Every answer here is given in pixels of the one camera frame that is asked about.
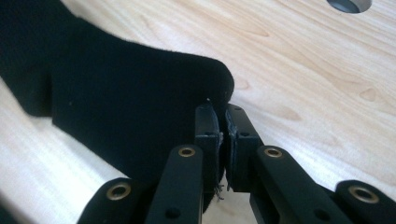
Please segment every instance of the circular hole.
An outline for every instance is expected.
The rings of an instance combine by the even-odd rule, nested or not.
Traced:
[[[378,203],[379,198],[376,194],[372,193],[370,190],[359,187],[359,186],[351,186],[349,187],[349,193],[352,194],[353,197],[358,199],[364,203]]]
[[[111,191],[111,193],[112,193],[115,197],[120,197],[120,195],[122,195],[123,193],[125,193],[125,191],[126,191],[126,188],[119,186],[119,187],[116,187],[115,189],[113,189],[113,190]]]
[[[121,182],[108,189],[106,196],[109,200],[117,201],[125,198],[131,193],[131,186]]]
[[[269,157],[279,158],[282,156],[282,152],[276,148],[267,148],[264,153]]]
[[[195,150],[190,147],[183,147],[178,151],[178,155],[182,157],[191,157],[195,154]]]
[[[335,9],[345,13],[361,13],[372,5],[372,0],[327,0]]]
[[[165,216],[167,218],[175,219],[180,217],[180,210],[175,207],[166,209]]]
[[[250,133],[241,133],[242,136],[247,137],[250,135]]]
[[[330,220],[329,214],[328,214],[327,212],[321,210],[321,209],[316,209],[316,210],[314,211],[314,214],[315,214],[315,216],[316,216],[318,219],[320,219],[320,220],[322,220],[322,221],[329,221],[329,220]]]

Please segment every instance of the light wood tabletop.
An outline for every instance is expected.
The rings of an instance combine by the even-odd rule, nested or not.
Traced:
[[[396,2],[355,2],[370,8],[348,14],[326,0],[64,0],[119,38],[224,62],[235,80],[231,103],[247,111],[266,145],[285,148],[328,189],[359,179],[396,200]],[[118,176],[50,119],[27,116],[0,80],[0,198],[21,222],[75,223]],[[256,222],[248,194],[222,197],[204,223]]]

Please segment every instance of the brass grommet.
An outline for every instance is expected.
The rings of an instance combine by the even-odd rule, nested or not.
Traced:
[[[369,189],[359,186],[351,186],[348,188],[353,197],[364,203],[378,203],[379,198],[376,194],[372,193]]]
[[[279,149],[276,148],[266,148],[264,150],[265,155],[269,156],[269,157],[273,157],[273,158],[279,158],[282,157],[282,152]]]
[[[195,150],[191,147],[183,147],[178,151],[178,155],[181,157],[191,157],[195,155]]]
[[[125,198],[131,193],[131,186],[125,182],[113,185],[107,190],[106,196],[111,201],[117,201]]]

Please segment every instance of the wooden table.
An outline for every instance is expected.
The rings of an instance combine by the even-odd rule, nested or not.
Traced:
[[[364,5],[364,0],[356,0]],[[396,3],[346,14],[326,0],[64,0],[120,38],[224,62],[232,103],[265,144],[320,185],[359,179],[396,200]],[[27,116],[0,81],[0,198],[20,220],[74,223],[123,176],[49,119]],[[248,194],[223,192],[204,223],[255,223]]]

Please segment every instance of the black fabric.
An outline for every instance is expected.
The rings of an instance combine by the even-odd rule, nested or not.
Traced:
[[[0,27],[0,75],[23,109],[135,180],[158,181],[169,151],[193,143],[196,106],[224,122],[233,78],[219,61],[122,41],[56,0],[3,0]]]

